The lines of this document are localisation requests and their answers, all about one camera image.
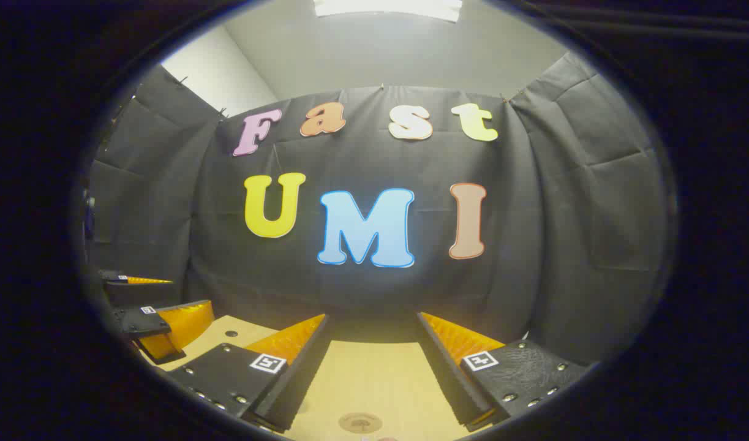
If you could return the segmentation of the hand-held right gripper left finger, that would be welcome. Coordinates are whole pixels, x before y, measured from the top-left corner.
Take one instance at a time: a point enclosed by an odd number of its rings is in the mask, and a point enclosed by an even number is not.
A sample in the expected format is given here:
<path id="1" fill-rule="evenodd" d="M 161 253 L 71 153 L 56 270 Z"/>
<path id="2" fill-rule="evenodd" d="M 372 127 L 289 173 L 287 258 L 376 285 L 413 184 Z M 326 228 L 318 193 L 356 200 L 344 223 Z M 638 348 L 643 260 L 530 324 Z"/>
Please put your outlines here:
<path id="1" fill-rule="evenodd" d="M 324 314 L 244 347 L 221 342 L 166 375 L 232 418 L 284 433 L 328 349 Z"/>

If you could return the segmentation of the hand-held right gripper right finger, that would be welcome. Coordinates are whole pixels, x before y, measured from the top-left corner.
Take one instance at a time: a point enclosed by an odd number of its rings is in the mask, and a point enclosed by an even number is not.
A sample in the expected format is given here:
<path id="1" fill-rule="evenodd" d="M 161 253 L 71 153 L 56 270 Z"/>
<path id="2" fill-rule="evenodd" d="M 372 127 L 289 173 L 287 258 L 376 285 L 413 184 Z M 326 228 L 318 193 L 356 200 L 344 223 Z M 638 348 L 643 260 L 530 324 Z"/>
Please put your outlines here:
<path id="1" fill-rule="evenodd" d="M 542 407 L 590 371 L 529 339 L 502 343 L 425 312 L 416 322 L 439 387 L 469 432 Z"/>

